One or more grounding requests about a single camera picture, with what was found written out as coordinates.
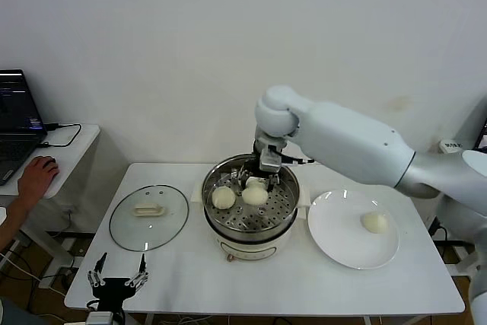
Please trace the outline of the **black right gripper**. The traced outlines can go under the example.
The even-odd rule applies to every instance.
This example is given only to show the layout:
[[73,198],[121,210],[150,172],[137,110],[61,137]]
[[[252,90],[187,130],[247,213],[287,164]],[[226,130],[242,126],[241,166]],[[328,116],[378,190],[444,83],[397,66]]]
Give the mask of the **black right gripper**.
[[266,191],[271,193],[280,184],[278,172],[281,169],[281,158],[276,155],[246,155],[244,166],[232,167],[230,188],[233,191],[243,191],[246,187],[248,172],[251,177],[266,179]]

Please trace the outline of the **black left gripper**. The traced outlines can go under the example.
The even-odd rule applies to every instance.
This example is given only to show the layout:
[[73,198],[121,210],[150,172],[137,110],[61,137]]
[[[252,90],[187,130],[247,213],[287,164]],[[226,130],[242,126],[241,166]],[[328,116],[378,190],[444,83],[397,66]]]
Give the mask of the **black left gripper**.
[[142,254],[138,272],[131,278],[106,278],[100,277],[105,264],[107,254],[95,263],[92,270],[88,271],[88,281],[92,288],[93,296],[98,299],[97,310],[121,313],[126,299],[135,295],[135,288],[142,287],[148,280],[147,263],[145,254]]

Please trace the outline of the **person's bare hand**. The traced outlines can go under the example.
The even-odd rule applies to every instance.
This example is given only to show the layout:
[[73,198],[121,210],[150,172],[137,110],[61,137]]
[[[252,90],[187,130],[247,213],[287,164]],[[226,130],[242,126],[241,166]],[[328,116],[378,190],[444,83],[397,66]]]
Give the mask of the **person's bare hand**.
[[31,210],[48,190],[54,177],[59,173],[55,158],[35,157],[24,169],[18,180],[18,199],[25,209]]

